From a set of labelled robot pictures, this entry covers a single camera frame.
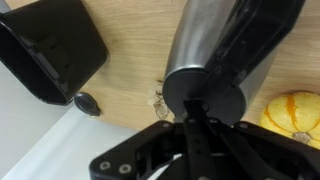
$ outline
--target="screw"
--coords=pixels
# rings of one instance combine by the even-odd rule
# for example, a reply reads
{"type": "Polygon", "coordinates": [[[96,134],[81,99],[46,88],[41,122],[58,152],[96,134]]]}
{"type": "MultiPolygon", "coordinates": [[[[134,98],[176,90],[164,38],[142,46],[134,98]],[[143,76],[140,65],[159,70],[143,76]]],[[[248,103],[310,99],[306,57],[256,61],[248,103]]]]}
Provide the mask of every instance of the screw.
{"type": "Polygon", "coordinates": [[[121,174],[128,174],[129,172],[131,172],[131,166],[129,164],[123,164],[120,166],[119,172],[121,174]]]}
{"type": "Polygon", "coordinates": [[[210,179],[205,177],[205,176],[201,176],[201,177],[198,178],[198,180],[210,180],[210,179]]]}
{"type": "Polygon", "coordinates": [[[248,128],[248,125],[247,125],[247,124],[244,124],[244,123],[241,123],[239,126],[240,126],[241,128],[244,128],[244,129],[248,128]]]}
{"type": "Polygon", "coordinates": [[[107,169],[110,169],[111,167],[111,164],[107,161],[103,161],[101,164],[100,164],[100,169],[101,171],[104,171],[104,170],[107,170],[107,169]]]}
{"type": "Polygon", "coordinates": [[[164,123],[162,126],[163,126],[164,128],[168,128],[168,127],[170,126],[170,124],[169,124],[169,123],[164,123]]]}

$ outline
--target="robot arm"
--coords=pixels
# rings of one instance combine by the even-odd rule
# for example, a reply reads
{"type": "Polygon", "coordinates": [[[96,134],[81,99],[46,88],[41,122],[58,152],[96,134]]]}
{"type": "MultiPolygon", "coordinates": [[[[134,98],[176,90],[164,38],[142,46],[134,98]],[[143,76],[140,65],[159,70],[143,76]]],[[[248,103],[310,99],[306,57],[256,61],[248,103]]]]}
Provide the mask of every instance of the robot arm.
{"type": "Polygon", "coordinates": [[[247,96],[253,96],[242,83],[265,68],[261,65],[292,29],[304,0],[234,2],[188,1],[163,89],[175,123],[158,121],[97,157],[90,165],[92,180],[147,179],[164,165],[169,167],[160,180],[320,179],[318,150],[238,122],[247,96]],[[230,11],[225,18],[210,11],[223,13],[217,5],[234,6],[223,8],[230,11]],[[182,156],[174,160],[176,154],[182,156]]]}

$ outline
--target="wooden table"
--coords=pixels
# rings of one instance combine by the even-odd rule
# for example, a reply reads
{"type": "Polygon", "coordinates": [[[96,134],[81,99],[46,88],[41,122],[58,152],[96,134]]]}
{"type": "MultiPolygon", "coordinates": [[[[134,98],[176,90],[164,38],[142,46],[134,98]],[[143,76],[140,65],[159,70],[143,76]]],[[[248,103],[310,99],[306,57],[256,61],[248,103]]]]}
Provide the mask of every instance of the wooden table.
{"type": "MultiPolygon", "coordinates": [[[[34,0],[7,0],[17,8],[34,0]]],[[[157,121],[146,96],[163,80],[186,0],[84,0],[111,58],[82,88],[99,103],[99,119],[142,129],[157,121]]],[[[243,119],[256,123],[273,98],[293,91],[320,93],[320,1],[307,0],[295,29],[243,119]]]]}

